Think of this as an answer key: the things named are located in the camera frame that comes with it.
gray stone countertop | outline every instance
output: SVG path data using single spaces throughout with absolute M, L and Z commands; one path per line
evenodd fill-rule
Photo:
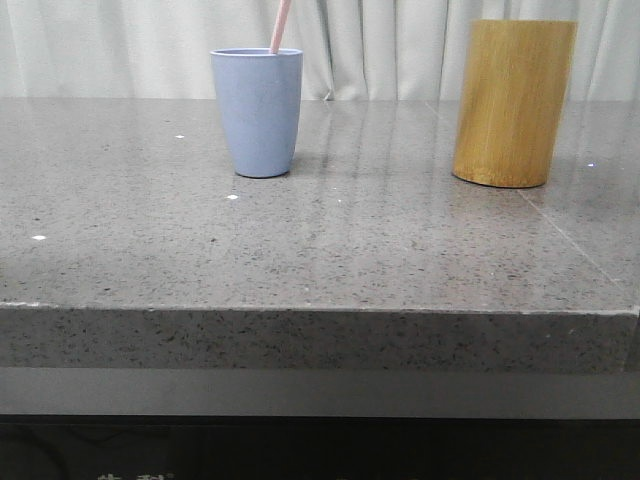
M 0 365 L 640 369 L 640 105 L 526 190 L 451 175 L 456 116 L 303 102 L 256 180 L 213 101 L 0 100 Z

